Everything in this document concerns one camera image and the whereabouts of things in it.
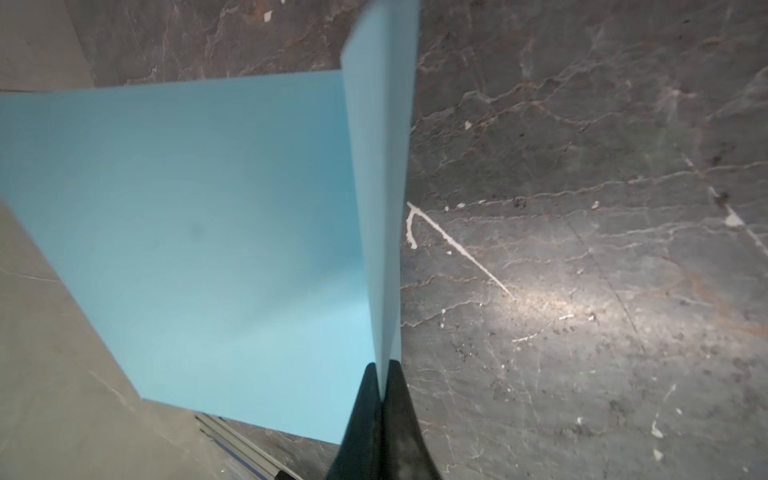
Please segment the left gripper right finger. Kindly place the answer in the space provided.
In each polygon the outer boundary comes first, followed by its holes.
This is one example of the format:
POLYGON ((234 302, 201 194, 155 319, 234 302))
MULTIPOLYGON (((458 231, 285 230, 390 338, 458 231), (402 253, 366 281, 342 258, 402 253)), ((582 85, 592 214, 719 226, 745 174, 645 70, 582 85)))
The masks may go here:
POLYGON ((424 442, 402 365, 396 360, 388 366, 381 448, 381 479, 441 479, 424 442))

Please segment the light blue paper sheet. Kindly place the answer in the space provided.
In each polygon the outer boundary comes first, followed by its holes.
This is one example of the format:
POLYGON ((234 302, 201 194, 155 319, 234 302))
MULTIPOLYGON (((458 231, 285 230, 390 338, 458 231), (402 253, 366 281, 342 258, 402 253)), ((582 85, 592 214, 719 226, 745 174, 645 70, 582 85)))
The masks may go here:
POLYGON ((149 400, 340 443, 400 352, 420 5, 337 70, 1 98, 1 196, 149 400))

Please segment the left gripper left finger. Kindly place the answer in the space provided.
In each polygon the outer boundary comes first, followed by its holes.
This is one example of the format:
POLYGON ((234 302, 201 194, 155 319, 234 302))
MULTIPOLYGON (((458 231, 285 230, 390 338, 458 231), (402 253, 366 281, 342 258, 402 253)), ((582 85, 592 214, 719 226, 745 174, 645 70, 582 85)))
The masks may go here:
POLYGON ((379 478, 381 411, 376 365, 370 363, 364 371, 342 443, 326 479, 379 478))

